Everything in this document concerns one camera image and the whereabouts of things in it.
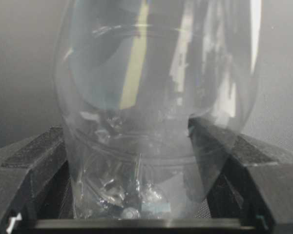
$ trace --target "gray backdrop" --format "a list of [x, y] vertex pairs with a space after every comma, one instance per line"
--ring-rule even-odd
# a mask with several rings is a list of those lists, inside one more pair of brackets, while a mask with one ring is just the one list
[[[0, 147], [59, 125], [51, 65], [66, 0], [0, 0]], [[293, 151], [293, 0], [263, 0], [259, 94], [243, 133]]]

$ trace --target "gray background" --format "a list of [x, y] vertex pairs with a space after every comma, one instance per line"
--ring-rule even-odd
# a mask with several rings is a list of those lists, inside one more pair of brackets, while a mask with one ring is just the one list
[[[60, 118], [52, 55], [66, 0], [0, 0], [0, 147]], [[243, 133], [293, 151], [293, 0], [263, 0], [259, 93]]]

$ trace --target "plastic bottle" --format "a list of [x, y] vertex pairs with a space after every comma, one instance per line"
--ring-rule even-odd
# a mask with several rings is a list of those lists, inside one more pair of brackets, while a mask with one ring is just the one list
[[254, 2], [68, 4], [54, 76], [76, 218], [195, 217], [254, 104]]

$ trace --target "transparent plastic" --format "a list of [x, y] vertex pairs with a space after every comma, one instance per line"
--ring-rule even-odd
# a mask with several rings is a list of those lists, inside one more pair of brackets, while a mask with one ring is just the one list
[[195, 217], [254, 103], [251, 4], [68, 4], [54, 76], [76, 218]]

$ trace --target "clear plastic bottle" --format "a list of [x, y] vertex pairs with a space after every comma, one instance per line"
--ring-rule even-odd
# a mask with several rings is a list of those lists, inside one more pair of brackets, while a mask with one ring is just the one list
[[55, 83], [76, 218], [188, 218], [256, 94], [260, 1], [73, 0]]

